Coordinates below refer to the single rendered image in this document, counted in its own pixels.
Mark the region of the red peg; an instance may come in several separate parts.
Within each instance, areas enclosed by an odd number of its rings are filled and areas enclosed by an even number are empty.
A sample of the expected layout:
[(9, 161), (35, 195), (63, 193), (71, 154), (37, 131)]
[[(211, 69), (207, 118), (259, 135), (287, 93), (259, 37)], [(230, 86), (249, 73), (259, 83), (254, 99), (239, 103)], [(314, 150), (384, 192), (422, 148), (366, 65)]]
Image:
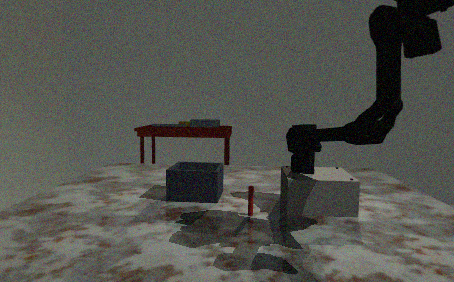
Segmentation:
[(253, 197), (254, 197), (254, 186), (249, 186), (248, 191), (248, 215), (253, 216)]

